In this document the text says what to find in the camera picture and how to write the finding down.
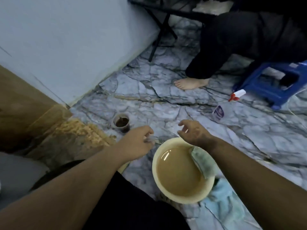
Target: white wall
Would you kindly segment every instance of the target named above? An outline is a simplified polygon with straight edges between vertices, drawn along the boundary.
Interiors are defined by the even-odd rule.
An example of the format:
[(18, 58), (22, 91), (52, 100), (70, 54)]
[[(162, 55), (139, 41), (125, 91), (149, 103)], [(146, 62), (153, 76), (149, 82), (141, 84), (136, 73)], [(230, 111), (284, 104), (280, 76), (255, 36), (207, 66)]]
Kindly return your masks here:
[(59, 103), (73, 104), (157, 33), (127, 0), (0, 0), (0, 64)]

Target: forearm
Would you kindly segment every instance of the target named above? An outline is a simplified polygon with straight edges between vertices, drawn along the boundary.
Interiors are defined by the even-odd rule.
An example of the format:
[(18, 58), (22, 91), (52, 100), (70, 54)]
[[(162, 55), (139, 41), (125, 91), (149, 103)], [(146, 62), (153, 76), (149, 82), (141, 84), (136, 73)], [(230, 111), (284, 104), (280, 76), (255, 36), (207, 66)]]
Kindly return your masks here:
[(245, 206), (263, 229), (303, 229), (307, 192), (214, 138), (202, 148), (216, 161)]
[(110, 148), (0, 212), (0, 229), (81, 229), (122, 165)]

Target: person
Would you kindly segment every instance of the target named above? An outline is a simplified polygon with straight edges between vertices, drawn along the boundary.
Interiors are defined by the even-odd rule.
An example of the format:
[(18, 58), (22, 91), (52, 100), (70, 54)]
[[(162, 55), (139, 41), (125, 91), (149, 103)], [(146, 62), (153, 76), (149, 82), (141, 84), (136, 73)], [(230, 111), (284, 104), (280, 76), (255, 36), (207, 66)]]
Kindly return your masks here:
[[(183, 120), (186, 142), (215, 159), (264, 230), (305, 229), (307, 192), (211, 135), (199, 122)], [(149, 126), (130, 130), (106, 147), (0, 212), (0, 229), (189, 229), (171, 205), (154, 201), (117, 171), (147, 154)]]
[[(218, 15), (202, 28), (200, 52), (187, 67), (187, 78), (174, 81), (177, 88), (186, 90), (208, 85), (210, 77), (231, 54), (255, 60), (248, 72), (264, 61), (307, 60), (307, 15), (301, 0), (234, 2), (240, 11)], [(289, 86), (296, 80), (297, 77), (286, 75), (280, 84)]]

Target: hand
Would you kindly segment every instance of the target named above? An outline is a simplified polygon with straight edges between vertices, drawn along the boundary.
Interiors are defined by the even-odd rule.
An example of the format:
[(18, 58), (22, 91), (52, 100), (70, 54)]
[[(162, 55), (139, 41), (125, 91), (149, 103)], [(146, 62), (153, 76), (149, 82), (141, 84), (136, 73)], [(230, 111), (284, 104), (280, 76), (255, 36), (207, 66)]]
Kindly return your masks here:
[(142, 126), (131, 129), (113, 147), (115, 153), (119, 154), (123, 162), (133, 161), (146, 155), (154, 146), (154, 142), (144, 142), (144, 139), (153, 134), (150, 126)]
[(207, 150), (216, 139), (198, 121), (185, 119), (178, 124), (178, 126), (182, 125), (183, 128), (178, 131), (178, 135), (191, 145)]

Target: blue plastic stool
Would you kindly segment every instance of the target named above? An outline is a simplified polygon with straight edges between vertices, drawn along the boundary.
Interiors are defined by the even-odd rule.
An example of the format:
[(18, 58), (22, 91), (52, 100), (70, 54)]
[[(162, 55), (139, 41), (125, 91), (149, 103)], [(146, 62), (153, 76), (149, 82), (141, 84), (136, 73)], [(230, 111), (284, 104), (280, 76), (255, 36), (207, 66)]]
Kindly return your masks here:
[[(285, 74), (292, 73), (297, 76), (297, 81), (288, 89), (282, 90), (268, 82), (260, 81), (264, 69), (271, 67)], [(300, 63), (262, 63), (250, 75), (233, 86), (233, 91), (244, 89), (245, 91), (255, 92), (256, 94), (267, 98), (273, 110), (279, 110), (282, 104), (297, 93), (307, 83), (307, 60)]]

